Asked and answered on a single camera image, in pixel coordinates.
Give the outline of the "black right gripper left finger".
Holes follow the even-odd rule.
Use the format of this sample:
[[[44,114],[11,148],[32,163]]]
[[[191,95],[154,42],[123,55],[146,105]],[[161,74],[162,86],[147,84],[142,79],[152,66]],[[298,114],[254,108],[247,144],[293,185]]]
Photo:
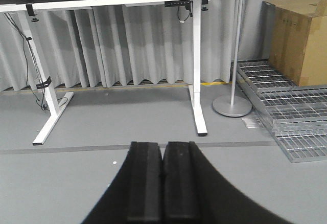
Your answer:
[[[83,223],[161,223],[159,145],[132,142],[115,178]]]

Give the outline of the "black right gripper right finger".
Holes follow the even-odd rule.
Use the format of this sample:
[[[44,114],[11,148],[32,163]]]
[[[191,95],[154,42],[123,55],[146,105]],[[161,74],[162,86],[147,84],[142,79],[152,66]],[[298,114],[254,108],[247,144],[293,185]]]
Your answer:
[[[169,142],[163,170],[165,223],[288,223],[231,184],[195,142]]]

